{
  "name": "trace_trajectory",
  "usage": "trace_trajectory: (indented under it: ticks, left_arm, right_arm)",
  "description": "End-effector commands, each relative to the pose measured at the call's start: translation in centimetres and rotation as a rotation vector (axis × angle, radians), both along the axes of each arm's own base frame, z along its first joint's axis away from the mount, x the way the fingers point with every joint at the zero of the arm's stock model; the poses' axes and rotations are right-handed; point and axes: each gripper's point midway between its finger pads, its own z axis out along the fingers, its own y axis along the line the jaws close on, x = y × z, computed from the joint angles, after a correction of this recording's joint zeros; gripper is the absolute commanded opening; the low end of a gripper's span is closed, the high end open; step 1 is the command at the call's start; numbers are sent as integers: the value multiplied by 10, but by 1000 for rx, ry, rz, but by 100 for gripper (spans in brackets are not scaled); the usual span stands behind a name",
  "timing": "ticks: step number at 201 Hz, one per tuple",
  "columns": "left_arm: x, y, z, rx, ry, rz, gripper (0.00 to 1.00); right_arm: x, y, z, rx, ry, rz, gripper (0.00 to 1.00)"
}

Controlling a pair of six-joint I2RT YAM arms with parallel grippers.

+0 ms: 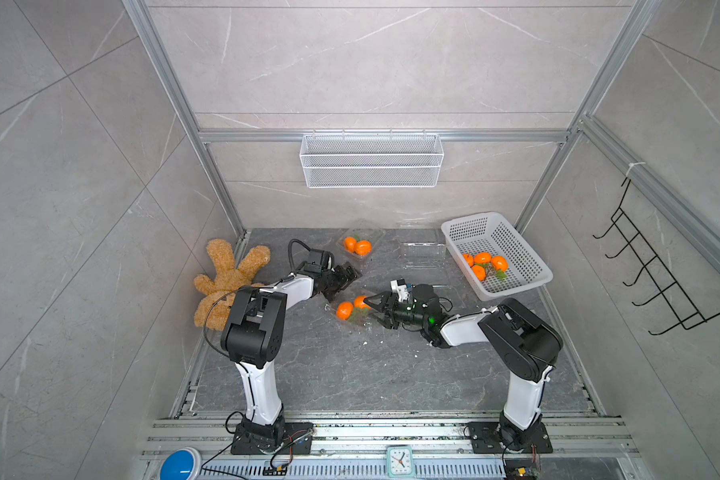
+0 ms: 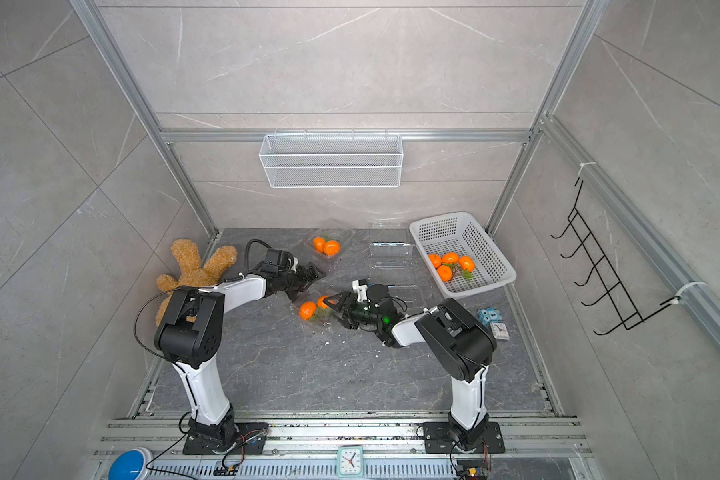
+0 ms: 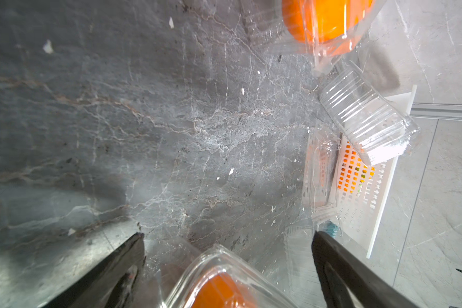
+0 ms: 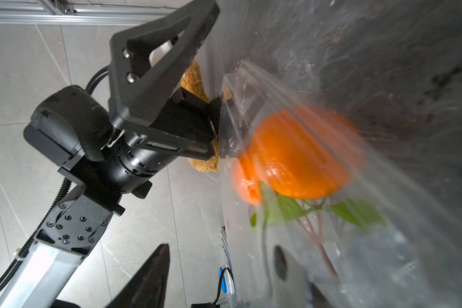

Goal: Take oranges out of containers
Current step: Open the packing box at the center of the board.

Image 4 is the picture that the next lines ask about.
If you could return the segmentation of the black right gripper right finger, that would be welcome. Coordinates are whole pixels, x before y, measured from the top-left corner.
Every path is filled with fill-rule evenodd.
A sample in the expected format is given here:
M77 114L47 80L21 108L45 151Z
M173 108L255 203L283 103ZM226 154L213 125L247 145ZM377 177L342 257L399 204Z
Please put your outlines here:
M325 298L322 292L315 286L315 284L309 284L310 303L315 308L332 308L330 302Z

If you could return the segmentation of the orange five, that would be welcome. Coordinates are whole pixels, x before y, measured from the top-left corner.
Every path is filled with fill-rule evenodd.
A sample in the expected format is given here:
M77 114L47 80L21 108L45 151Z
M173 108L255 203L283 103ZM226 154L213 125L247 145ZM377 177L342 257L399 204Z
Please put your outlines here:
M254 132L249 155L258 179L281 195L323 198L350 182L360 168L361 138L348 119L312 107L283 109Z

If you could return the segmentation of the clear plastic container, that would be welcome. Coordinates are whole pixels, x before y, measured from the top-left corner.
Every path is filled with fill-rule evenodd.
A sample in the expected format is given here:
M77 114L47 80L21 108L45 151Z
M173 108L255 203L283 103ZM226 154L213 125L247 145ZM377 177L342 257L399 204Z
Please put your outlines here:
M249 62L221 98L231 307L462 307L462 167Z

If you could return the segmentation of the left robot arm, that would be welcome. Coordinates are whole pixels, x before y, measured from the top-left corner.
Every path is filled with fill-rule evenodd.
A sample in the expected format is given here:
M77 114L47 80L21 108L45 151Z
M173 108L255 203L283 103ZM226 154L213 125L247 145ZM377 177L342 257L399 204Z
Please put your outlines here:
M117 26L0 24L0 277L51 206L62 178L23 139L36 106L67 85L84 86L110 61ZM171 247L167 307L213 301L218 284L218 181L178 159L144 200L124 196L94 251L60 295L81 307L107 305L161 243Z

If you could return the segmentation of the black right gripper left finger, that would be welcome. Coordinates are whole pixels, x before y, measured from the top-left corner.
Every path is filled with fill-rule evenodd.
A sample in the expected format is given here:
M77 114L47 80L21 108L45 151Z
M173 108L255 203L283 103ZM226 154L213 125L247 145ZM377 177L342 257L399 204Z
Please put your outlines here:
M169 245L161 244L107 307L164 307L169 266Z

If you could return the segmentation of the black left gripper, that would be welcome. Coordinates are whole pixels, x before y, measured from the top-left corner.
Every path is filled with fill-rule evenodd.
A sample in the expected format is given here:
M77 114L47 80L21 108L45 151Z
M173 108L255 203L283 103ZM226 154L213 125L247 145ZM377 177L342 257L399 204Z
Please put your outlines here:
M130 193L177 157L215 156L221 99L207 103L183 88L173 91L218 16L215 1L192 1L112 36L110 122L124 134L100 165L110 188Z

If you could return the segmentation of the orange six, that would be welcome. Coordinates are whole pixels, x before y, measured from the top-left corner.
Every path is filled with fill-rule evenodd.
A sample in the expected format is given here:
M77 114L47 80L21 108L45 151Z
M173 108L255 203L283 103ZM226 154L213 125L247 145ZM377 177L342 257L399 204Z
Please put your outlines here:
M238 155L237 160L233 163L232 185L242 200L255 206L261 204L258 177L252 163L243 153Z

